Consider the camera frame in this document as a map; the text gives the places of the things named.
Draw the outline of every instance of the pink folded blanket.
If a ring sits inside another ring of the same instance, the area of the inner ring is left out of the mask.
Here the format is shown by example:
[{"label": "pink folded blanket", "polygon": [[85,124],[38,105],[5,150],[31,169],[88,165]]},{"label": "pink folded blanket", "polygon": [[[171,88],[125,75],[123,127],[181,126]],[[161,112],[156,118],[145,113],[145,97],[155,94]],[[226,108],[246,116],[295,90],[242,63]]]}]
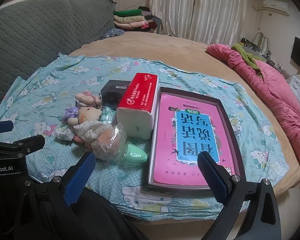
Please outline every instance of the pink folded blanket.
[{"label": "pink folded blanket", "polygon": [[266,103],[286,133],[300,162],[300,104],[282,75],[268,64],[256,60],[263,78],[258,77],[241,55],[227,45],[212,44],[207,47],[207,52],[227,63]]},{"label": "pink folded blanket", "polygon": [[144,20],[144,21],[141,21],[141,22],[135,22],[135,23],[118,23],[116,21],[114,21],[114,25],[117,26],[117,27],[120,27],[120,28],[136,28],[136,27],[145,27],[145,25],[148,25],[147,21]]}]

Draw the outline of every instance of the pink book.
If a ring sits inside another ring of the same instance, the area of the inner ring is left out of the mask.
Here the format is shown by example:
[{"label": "pink book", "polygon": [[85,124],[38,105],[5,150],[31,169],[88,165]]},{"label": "pink book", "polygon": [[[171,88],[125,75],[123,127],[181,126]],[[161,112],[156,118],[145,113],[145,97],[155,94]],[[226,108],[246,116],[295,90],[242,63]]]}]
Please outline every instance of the pink book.
[{"label": "pink book", "polygon": [[209,188],[197,165],[198,154],[202,151],[209,152],[214,161],[230,174],[239,174],[231,151],[233,144],[228,139],[229,132],[227,135],[218,106],[193,99],[161,92],[149,184],[171,188]]}]

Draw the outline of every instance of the green folded blanket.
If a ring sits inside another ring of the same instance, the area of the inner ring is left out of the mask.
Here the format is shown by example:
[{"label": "green folded blanket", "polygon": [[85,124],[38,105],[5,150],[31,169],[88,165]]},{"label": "green folded blanket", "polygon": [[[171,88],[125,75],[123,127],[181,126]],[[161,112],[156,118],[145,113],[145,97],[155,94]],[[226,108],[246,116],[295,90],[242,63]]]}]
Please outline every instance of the green folded blanket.
[{"label": "green folded blanket", "polygon": [[128,10],[128,11],[114,11],[114,15],[117,15],[119,17],[129,17],[129,16],[139,16],[141,14],[142,10]]},{"label": "green folded blanket", "polygon": [[242,47],[239,43],[234,44],[234,45],[231,47],[231,49],[233,49],[233,50],[239,52],[239,54],[241,55],[241,57],[242,57],[242,59],[244,60],[244,62],[245,62],[248,66],[250,66],[251,68],[253,68],[253,69],[256,71],[257,75],[258,75],[259,77],[262,78],[261,70],[260,70],[260,68],[257,66],[257,64],[256,64],[256,62],[255,62],[254,60],[256,59],[256,60],[261,60],[261,61],[263,61],[263,59],[261,59],[260,57],[254,56],[254,55],[251,54],[251,53],[245,52],[245,50],[243,49],[243,47]]}]

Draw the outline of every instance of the gray quilted headboard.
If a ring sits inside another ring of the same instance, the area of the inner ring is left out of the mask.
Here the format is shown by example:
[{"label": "gray quilted headboard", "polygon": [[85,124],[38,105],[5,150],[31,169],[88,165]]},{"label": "gray quilted headboard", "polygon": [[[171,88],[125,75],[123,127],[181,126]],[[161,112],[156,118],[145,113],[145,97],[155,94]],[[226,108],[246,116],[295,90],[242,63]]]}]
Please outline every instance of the gray quilted headboard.
[{"label": "gray quilted headboard", "polygon": [[0,9],[0,102],[17,76],[114,28],[111,0],[27,0]]}]

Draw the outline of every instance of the metal bolt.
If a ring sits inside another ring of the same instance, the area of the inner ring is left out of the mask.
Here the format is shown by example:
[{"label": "metal bolt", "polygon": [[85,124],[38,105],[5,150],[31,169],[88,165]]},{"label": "metal bolt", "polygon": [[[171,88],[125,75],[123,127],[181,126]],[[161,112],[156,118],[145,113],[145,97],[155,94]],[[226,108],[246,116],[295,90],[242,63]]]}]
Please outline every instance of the metal bolt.
[{"label": "metal bolt", "polygon": [[233,175],[232,176],[233,181],[239,182],[241,180],[239,175]]},{"label": "metal bolt", "polygon": [[60,176],[55,176],[53,179],[52,179],[53,182],[55,183],[58,183],[61,181],[61,177]]},{"label": "metal bolt", "polygon": [[269,185],[269,184],[270,184],[269,179],[263,179],[262,182],[263,182],[264,184],[266,184],[266,185]]},{"label": "metal bolt", "polygon": [[30,185],[31,185],[31,180],[27,180],[27,181],[25,182],[25,186],[28,187],[28,186],[30,186]]}]

